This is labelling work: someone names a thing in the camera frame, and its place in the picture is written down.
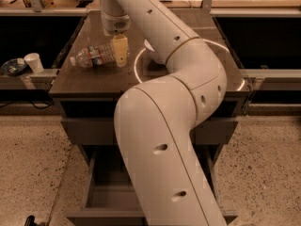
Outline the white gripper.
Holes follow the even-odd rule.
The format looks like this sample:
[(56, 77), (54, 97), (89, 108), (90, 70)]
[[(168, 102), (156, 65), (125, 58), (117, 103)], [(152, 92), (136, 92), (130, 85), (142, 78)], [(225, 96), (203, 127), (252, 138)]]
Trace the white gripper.
[(112, 39), (111, 44), (117, 65), (120, 68), (124, 67), (128, 57), (128, 39), (123, 33), (130, 27), (130, 18), (128, 15), (112, 16), (105, 11), (101, 12), (101, 16), (104, 34), (106, 36), (116, 35)]

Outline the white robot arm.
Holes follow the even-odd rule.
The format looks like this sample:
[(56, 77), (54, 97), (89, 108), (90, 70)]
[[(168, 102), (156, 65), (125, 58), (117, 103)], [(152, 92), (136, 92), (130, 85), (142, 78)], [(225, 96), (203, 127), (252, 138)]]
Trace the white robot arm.
[(168, 74), (119, 98), (119, 150), (149, 226), (227, 226), (190, 139), (220, 106), (223, 65), (204, 40), (158, 0), (115, 0), (164, 61)]

